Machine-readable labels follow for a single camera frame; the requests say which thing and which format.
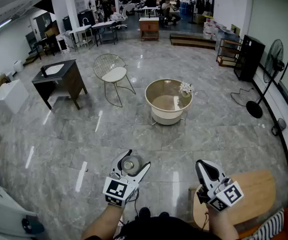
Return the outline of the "brown paper bag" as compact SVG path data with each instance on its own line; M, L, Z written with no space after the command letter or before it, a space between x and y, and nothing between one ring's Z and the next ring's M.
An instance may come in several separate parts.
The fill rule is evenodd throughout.
M11 80L8 76L6 76L4 73L0 74L0 87L1 87L1 85L7 84L10 82L11 82Z

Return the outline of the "round glass coffee table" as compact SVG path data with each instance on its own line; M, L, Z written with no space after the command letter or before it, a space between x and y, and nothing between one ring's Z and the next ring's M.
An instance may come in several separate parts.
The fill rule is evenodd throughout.
M145 99L155 124L171 126L186 120L194 92L190 97L183 97L179 92L181 83L176 79L163 78L153 81L145 89Z

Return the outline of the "white sink basin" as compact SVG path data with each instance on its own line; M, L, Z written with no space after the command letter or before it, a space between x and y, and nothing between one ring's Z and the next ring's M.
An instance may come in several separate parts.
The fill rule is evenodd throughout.
M45 70L45 73L47 76L57 74L62 69L63 66L64 66L63 63L50 66Z

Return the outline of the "white box cabinet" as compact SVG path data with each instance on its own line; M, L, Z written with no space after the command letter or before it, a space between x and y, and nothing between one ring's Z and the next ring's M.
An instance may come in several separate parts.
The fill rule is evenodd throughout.
M28 97L29 93L19 79L0 86L0 106L9 109L13 114L19 112Z

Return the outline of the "oval wooden side table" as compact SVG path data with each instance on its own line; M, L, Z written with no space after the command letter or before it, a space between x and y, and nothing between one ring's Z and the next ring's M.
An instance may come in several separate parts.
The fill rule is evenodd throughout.
M238 182L244 197L227 214L233 225L247 222L270 210L276 199L275 180L269 170L256 170L230 176Z

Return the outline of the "long wooden step platform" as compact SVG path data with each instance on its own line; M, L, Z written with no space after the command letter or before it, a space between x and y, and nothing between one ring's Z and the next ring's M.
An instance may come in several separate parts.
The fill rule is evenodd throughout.
M216 48L216 41L205 39L202 36L171 33L169 38L173 46L195 47L210 50L215 50Z

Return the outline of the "white counter with faucet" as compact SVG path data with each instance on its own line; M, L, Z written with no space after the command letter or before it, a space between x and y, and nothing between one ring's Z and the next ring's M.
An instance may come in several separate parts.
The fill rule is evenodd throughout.
M95 43L92 26L96 21L92 10L85 10L77 14L79 26L69 32L74 50L80 46L91 48L90 43Z

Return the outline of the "potted artificial flowers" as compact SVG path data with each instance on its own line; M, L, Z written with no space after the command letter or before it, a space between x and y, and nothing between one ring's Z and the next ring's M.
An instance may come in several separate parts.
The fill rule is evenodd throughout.
M179 93L184 97L188 98L194 92L194 87L190 83L182 82L179 86Z

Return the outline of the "small white appliance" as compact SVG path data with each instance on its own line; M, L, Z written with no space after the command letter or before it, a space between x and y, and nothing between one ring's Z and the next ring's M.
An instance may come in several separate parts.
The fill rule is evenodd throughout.
M17 60L13 65L14 71L16 73L20 73L24 69L23 62L21 60Z

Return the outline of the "person's right forearm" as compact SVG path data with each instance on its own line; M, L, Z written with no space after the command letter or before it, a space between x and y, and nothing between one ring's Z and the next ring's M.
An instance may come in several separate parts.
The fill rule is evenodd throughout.
M209 232L221 240L238 240L239 234L231 223L226 211L218 212L213 206L207 204Z

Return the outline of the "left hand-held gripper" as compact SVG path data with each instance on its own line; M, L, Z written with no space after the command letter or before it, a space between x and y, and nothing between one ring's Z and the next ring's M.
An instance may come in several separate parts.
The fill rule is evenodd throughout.
M120 153L111 163L111 172L105 179L102 193L105 201L117 207L125 205L134 196L139 188L139 183L151 167L151 162L145 163L136 173L123 175L122 160L130 156L132 150L129 149Z

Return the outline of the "white low cabinet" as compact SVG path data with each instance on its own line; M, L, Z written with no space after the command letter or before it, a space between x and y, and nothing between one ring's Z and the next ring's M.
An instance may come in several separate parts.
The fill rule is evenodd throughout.
M25 210L0 186L0 240L31 240L37 235L25 231L23 219L37 218L37 214Z

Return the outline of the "person's left black shoe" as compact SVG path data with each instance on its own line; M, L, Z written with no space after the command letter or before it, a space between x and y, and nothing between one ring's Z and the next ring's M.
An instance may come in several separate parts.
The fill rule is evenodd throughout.
M148 207L142 207L138 213L138 218L140 220L147 220L151 217L151 212Z

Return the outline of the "person's left forearm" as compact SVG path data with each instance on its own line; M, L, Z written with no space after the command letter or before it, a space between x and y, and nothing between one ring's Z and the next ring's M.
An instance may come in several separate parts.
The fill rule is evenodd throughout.
M83 232L81 240L98 237L101 240L113 240L124 208L108 204L101 215Z

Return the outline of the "small silver metal cylinder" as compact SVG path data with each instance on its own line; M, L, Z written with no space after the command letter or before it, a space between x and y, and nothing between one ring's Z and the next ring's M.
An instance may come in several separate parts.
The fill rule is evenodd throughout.
M137 155L129 155L122 159L122 170L127 174L136 174L142 167L142 158Z

